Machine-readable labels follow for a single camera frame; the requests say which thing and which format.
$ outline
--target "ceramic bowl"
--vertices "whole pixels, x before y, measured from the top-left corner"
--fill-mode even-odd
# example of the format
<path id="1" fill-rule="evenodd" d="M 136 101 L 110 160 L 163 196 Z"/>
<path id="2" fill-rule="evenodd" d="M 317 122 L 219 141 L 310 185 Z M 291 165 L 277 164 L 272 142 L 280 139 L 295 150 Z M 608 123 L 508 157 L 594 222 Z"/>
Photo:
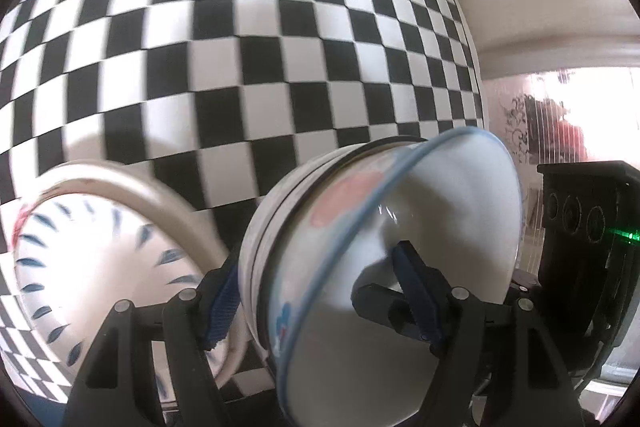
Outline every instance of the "ceramic bowl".
<path id="1" fill-rule="evenodd" d="M 22 309 L 34 332 L 77 374 L 113 304 L 165 302 L 195 287 L 227 253 L 182 198 L 110 162 L 72 162 L 43 174 L 13 235 Z M 246 349 L 241 314 L 207 360 L 223 385 Z M 175 402 L 163 343 L 153 343 L 161 402 Z"/>
<path id="2" fill-rule="evenodd" d="M 413 415 L 437 359 L 428 344 L 358 317 L 352 292 L 398 289 L 387 253 L 409 239 L 451 285 L 501 302 L 521 216 L 510 154 L 476 128 L 364 156 L 316 188 L 281 229 L 258 306 L 289 420 L 387 427 Z"/>

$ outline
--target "blue rim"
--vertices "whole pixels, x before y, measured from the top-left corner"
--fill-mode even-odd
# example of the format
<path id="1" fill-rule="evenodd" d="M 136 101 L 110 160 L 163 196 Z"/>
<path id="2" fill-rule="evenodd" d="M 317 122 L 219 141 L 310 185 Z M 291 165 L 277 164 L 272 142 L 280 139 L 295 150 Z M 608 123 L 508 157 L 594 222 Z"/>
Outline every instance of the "blue rim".
<path id="1" fill-rule="evenodd" d="M 496 137 L 489 131 L 485 131 L 478 127 L 459 127 L 444 132 L 443 134 L 430 139 L 428 142 L 421 143 L 408 155 L 401 157 L 400 161 L 395 166 L 393 166 L 392 169 L 386 174 L 380 185 L 376 187 L 375 190 L 373 190 L 373 192 L 365 199 L 364 203 L 351 218 L 351 221 L 344 229 L 342 229 L 342 232 L 339 233 L 331 243 L 331 246 L 328 248 L 329 255 L 321 264 L 318 272 L 316 272 L 316 275 L 309 286 L 309 291 L 306 292 L 306 294 L 302 298 L 300 311 L 293 317 L 292 323 L 289 325 L 287 338 L 284 342 L 284 346 L 282 347 L 280 360 L 278 363 L 279 367 L 276 374 L 276 395 L 278 396 L 280 408 L 282 409 L 287 420 L 292 425 L 297 426 L 298 424 L 289 412 L 289 399 L 287 397 L 287 377 L 289 374 L 289 363 L 292 359 L 298 337 L 300 336 L 302 325 L 305 322 L 306 316 L 308 315 L 311 306 L 316 301 L 318 294 L 324 287 L 324 283 L 326 282 L 327 277 L 329 277 L 338 261 L 340 261 L 340 258 L 346 252 L 348 246 L 351 244 L 351 241 L 353 241 L 355 235 L 358 233 L 366 219 L 369 217 L 369 214 L 380 204 L 380 201 L 385 196 L 385 194 L 391 188 L 393 188 L 405 174 L 413 169 L 420 160 L 422 160 L 429 153 L 433 152 L 433 150 L 435 150 L 437 147 L 440 147 L 451 139 L 471 134 L 482 134 L 490 137 L 491 139 L 498 142 L 502 149 L 504 149 L 504 152 L 507 154 L 507 156 L 511 158 L 511 154 L 504 146 L 504 144 L 500 141 L 500 139 L 498 139 L 498 137 Z M 513 165 L 513 161 L 511 162 L 511 166 L 515 171 L 517 178 L 518 174 L 515 169 L 515 165 Z M 520 183 L 518 183 L 518 195 L 520 197 L 520 201 L 522 201 Z M 520 236 L 522 236 L 522 219 L 520 220 Z"/>

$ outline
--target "blue leaf pattern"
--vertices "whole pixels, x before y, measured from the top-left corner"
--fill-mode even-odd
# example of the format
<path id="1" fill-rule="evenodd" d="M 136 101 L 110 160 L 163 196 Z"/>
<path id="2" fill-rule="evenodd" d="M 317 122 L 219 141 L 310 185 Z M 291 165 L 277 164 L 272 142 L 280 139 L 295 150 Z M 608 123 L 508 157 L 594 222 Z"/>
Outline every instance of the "blue leaf pattern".
<path id="1" fill-rule="evenodd" d="M 38 259 L 34 259 L 33 257 L 22 257 L 21 259 L 15 260 L 16 264 L 21 264 L 22 266 L 31 266 L 34 268 L 44 268 L 47 265 Z"/>
<path id="2" fill-rule="evenodd" d="M 47 248 L 47 245 L 45 245 L 43 243 L 41 238 L 39 238 L 37 235 L 33 235 L 33 233 L 21 233 L 19 237 L 20 237 L 20 239 L 23 239 L 27 243 L 31 243 L 32 245 L 35 245 L 36 247 Z"/>
<path id="3" fill-rule="evenodd" d="M 160 259 L 156 263 L 156 266 L 160 266 L 161 264 L 169 264 L 174 261 L 178 261 L 178 259 L 182 259 L 184 254 L 177 248 L 172 248 L 171 250 L 164 250 L 160 254 Z"/>
<path id="4" fill-rule="evenodd" d="M 36 282 L 28 284 L 27 286 L 22 288 L 22 291 L 25 293 L 39 292 L 40 290 L 44 290 L 44 286 Z"/>
<path id="5" fill-rule="evenodd" d="M 65 330 L 67 326 L 68 324 L 65 324 L 64 326 L 58 326 L 57 328 L 53 328 L 49 333 L 49 336 L 47 337 L 47 344 L 55 342 L 58 339 L 58 337 L 62 335 L 62 332 Z"/>
<path id="6" fill-rule="evenodd" d="M 43 306 L 42 308 L 38 308 L 36 311 L 34 311 L 33 315 L 31 315 L 31 318 L 33 320 L 39 319 L 43 315 L 46 315 L 47 313 L 50 313 L 50 312 L 51 312 L 51 308 L 49 306 Z"/>
<path id="7" fill-rule="evenodd" d="M 35 219 L 41 225 L 44 225 L 45 227 L 49 227 L 51 230 L 54 230 L 55 232 L 58 231 L 58 229 L 56 228 L 55 224 L 53 223 L 53 221 L 49 216 L 45 216 L 44 214 L 37 214 L 36 212 L 34 212 L 33 214 L 31 214 L 31 217 L 33 217 L 33 219 Z"/>

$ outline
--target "checkerboard backdrop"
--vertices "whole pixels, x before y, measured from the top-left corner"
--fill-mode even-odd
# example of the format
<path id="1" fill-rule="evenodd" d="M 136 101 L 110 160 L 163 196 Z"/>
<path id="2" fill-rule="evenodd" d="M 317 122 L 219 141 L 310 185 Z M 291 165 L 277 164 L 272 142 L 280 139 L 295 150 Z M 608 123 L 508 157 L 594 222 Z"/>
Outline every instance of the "checkerboard backdrop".
<path id="1" fill-rule="evenodd" d="M 232 248 L 313 156 L 482 126 L 468 39 L 454 0 L 17 0 L 0 24 L 0 252 L 34 178 L 87 158 L 156 177 Z M 65 401 L 72 377 L 30 331 L 12 266 L 0 254 L 3 359 Z M 264 382 L 245 362 L 226 397 Z"/>

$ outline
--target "metal screw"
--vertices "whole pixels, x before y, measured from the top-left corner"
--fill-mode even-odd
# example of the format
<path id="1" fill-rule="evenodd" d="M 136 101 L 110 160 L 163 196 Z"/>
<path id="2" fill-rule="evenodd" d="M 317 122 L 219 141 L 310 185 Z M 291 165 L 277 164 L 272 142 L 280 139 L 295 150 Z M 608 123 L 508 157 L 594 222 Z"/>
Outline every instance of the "metal screw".
<path id="1" fill-rule="evenodd" d="M 196 290 L 193 288 L 185 288 L 180 293 L 178 293 L 178 297 L 181 301 L 190 301 L 196 297 Z"/>
<path id="2" fill-rule="evenodd" d="M 518 306 L 521 310 L 530 312 L 533 309 L 533 302 L 531 302 L 529 299 L 519 299 Z"/>
<path id="3" fill-rule="evenodd" d="M 116 302 L 116 305 L 113 307 L 118 313 L 125 312 L 129 309 L 130 302 L 127 299 L 123 299 L 121 301 Z"/>
<path id="4" fill-rule="evenodd" d="M 451 290 L 451 295 L 459 301 L 463 301 L 469 298 L 469 290 L 463 288 L 462 286 L 456 286 Z"/>

